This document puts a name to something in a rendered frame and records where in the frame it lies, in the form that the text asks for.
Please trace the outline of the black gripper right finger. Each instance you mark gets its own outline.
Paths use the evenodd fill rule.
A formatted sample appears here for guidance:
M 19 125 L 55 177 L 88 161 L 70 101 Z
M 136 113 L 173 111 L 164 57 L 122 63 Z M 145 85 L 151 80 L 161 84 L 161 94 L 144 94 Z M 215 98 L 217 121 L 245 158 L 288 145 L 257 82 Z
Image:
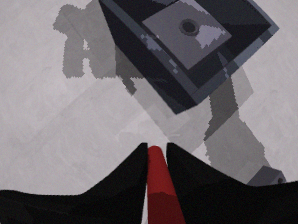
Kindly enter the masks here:
M 185 224 L 271 224 L 298 212 L 298 180 L 246 185 L 174 143 L 166 161 Z

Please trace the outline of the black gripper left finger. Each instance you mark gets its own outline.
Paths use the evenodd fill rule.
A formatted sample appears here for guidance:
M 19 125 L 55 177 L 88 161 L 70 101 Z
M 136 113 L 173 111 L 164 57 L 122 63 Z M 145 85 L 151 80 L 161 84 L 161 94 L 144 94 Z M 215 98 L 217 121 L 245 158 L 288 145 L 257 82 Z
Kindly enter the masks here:
M 148 185 L 148 144 L 77 196 L 0 189 L 0 224 L 142 224 Z

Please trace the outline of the red peg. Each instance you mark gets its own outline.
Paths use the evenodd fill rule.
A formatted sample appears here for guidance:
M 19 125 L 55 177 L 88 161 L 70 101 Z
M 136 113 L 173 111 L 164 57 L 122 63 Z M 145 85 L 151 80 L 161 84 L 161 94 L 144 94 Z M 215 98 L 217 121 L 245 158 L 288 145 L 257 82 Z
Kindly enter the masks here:
M 148 148 L 148 224 L 185 224 L 164 153 Z

